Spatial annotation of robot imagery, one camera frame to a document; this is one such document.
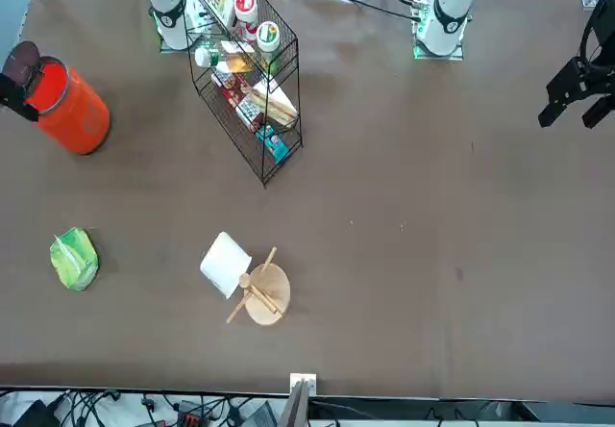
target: round wooden board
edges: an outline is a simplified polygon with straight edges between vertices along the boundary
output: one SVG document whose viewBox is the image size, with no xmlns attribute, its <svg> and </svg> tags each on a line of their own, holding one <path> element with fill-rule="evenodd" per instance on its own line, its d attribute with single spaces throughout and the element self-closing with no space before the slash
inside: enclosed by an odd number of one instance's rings
<svg viewBox="0 0 615 427">
<path fill-rule="evenodd" d="M 246 311 L 252 319 L 262 325 L 269 326 L 277 323 L 280 318 L 286 313 L 288 303 L 290 302 L 290 283 L 284 270 L 275 264 L 269 264 L 263 272 L 264 264 L 257 266 L 250 273 L 250 283 L 260 289 L 262 292 L 269 294 L 278 307 L 282 310 L 281 314 L 272 314 L 269 309 L 252 295 L 246 302 Z"/>
</svg>

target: table surface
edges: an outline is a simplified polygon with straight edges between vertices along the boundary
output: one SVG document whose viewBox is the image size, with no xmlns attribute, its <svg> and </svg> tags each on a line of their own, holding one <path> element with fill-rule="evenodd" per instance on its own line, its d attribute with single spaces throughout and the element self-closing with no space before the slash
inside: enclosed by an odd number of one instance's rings
<svg viewBox="0 0 615 427">
<path fill-rule="evenodd" d="M 399 10 L 393 0 L 369 0 Z M 264 189 L 160 55 L 147 0 L 34 0 L 24 38 L 108 103 L 105 145 L 0 123 L 0 384 L 604 400 L 615 394 L 615 124 L 549 130 L 578 0 L 476 0 L 466 61 L 414 61 L 407 21 L 271 0 L 300 41 L 305 149 Z M 50 265 L 86 228 L 84 292 Z M 291 302 L 262 328 L 199 271 L 227 231 L 278 246 Z"/>
</svg>

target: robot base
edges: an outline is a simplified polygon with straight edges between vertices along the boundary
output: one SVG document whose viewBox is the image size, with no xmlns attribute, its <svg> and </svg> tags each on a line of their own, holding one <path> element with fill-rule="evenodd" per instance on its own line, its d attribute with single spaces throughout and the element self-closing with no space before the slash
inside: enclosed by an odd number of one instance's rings
<svg viewBox="0 0 615 427">
<path fill-rule="evenodd" d="M 423 31 L 425 27 L 425 21 L 430 14 L 430 4 L 428 4 L 425 0 L 421 0 L 421 8 L 413 9 L 412 16 L 418 16 L 421 18 L 421 23 L 412 22 L 412 55 L 414 59 L 423 60 L 423 59 L 437 59 L 437 60 L 453 60 L 453 61 L 462 61 L 463 60 L 463 33 L 461 33 L 461 38 L 459 40 L 459 45 L 453 51 L 452 54 L 449 54 L 445 57 L 434 55 L 429 51 L 425 45 L 419 40 L 417 35 Z"/>
</svg>

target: wooden stick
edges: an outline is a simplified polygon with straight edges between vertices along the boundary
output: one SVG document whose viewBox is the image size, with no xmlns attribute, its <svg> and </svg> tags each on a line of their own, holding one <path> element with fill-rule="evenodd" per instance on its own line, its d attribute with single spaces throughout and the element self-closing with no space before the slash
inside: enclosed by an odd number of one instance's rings
<svg viewBox="0 0 615 427">
<path fill-rule="evenodd" d="M 248 301 L 251 295 L 252 293 L 250 291 L 248 291 L 246 294 L 243 295 L 243 298 L 239 301 L 237 306 L 234 308 L 233 312 L 227 318 L 227 324 L 233 321 L 234 316 L 243 308 L 244 305 L 246 305 L 246 302 Z"/>
<path fill-rule="evenodd" d="M 271 264 L 271 261 L 273 261 L 273 256 L 276 255 L 276 251 L 278 250 L 278 248 L 276 246 L 273 246 L 273 248 L 271 249 L 271 252 L 269 253 L 269 257 L 267 257 L 267 260 L 265 261 L 265 265 L 262 266 L 262 271 L 265 271 L 267 269 L 267 267 L 269 266 L 269 264 Z"/>
<path fill-rule="evenodd" d="M 276 303 L 273 300 L 271 300 L 270 297 L 263 294 L 259 288 L 257 288 L 254 285 L 250 285 L 250 290 L 252 291 L 252 294 L 255 295 L 257 299 L 260 302 L 262 302 L 265 305 L 265 307 L 269 309 L 269 312 L 271 312 L 272 314 L 275 314 L 276 312 L 280 310 L 278 306 L 276 305 Z"/>
</svg>

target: red lid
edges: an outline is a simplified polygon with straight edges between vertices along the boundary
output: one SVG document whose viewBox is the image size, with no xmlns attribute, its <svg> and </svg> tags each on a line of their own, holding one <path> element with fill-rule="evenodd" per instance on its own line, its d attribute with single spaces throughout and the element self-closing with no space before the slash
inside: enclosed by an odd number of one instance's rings
<svg viewBox="0 0 615 427">
<path fill-rule="evenodd" d="M 256 3 L 257 0 L 234 0 L 235 7 L 241 12 L 249 12 Z"/>
<path fill-rule="evenodd" d="M 43 62 L 40 70 L 42 75 L 26 101 L 43 113 L 62 98 L 68 82 L 68 72 L 59 60 L 53 59 Z"/>
</svg>

